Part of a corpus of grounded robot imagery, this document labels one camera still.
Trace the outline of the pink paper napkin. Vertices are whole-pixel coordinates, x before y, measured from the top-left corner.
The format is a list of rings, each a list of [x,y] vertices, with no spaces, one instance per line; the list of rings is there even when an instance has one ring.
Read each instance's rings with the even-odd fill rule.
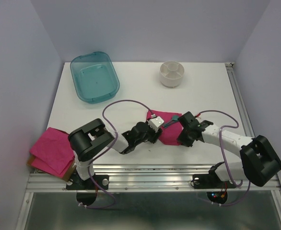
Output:
[[[166,123],[169,122],[173,116],[181,116],[181,113],[172,113],[172,112],[162,112],[152,110],[156,116],[160,116]],[[168,128],[161,128],[162,134],[159,136],[159,140],[165,145],[179,146],[180,143],[177,142],[177,138],[182,131],[182,126],[179,122],[174,123]]]

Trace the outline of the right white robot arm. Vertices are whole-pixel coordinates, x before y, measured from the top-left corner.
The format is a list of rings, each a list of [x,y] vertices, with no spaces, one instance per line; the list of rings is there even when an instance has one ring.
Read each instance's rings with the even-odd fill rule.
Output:
[[[227,160],[213,165],[205,174],[198,174],[192,179],[196,189],[219,188],[224,182],[232,187],[239,187],[237,181],[248,180],[250,183],[263,187],[281,170],[281,160],[269,140],[258,135],[246,137],[218,127],[208,120],[200,120],[191,112],[178,118],[183,127],[177,141],[191,147],[195,141],[220,147],[222,155],[228,151],[236,155],[240,161],[229,163]]]

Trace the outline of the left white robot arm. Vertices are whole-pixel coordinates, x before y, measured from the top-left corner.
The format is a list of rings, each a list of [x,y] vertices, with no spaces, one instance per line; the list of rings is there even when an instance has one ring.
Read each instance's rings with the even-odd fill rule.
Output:
[[[77,183],[84,189],[94,183],[94,169],[91,161],[105,148],[111,148],[125,155],[145,142],[154,144],[162,134],[164,120],[155,116],[146,122],[138,122],[131,130],[122,134],[107,130],[101,119],[74,130],[68,135],[68,141],[75,156]]]

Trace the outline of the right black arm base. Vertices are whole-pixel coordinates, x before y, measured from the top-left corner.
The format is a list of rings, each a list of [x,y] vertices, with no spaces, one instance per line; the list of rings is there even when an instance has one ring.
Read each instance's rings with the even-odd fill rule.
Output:
[[[219,166],[224,165],[224,162],[220,162],[213,165],[207,174],[195,174],[193,179],[190,181],[190,185],[194,189],[222,189],[222,188],[235,188],[235,186],[230,183],[229,179],[222,181],[216,174],[216,170]]]

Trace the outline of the teal plastic spoon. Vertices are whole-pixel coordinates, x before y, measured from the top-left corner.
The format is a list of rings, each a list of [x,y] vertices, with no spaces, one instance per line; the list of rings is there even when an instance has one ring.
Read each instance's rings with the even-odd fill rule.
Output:
[[[172,118],[170,119],[170,121],[168,121],[167,123],[165,123],[165,124],[163,125],[163,127],[164,127],[164,128],[167,128],[167,127],[169,127],[169,126],[171,126],[171,125],[177,123],[177,122],[178,122],[178,119],[179,119],[179,116],[178,116],[178,115],[172,116]]]

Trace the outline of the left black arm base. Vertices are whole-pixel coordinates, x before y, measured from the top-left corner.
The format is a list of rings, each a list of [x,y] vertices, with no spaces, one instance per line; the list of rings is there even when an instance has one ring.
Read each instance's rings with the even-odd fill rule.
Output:
[[[107,174],[95,174],[93,176],[95,182],[105,190],[108,190],[109,185],[109,175]],[[77,173],[74,173],[69,181],[66,183],[66,190],[95,190],[96,185],[89,178],[87,180],[82,180]]]

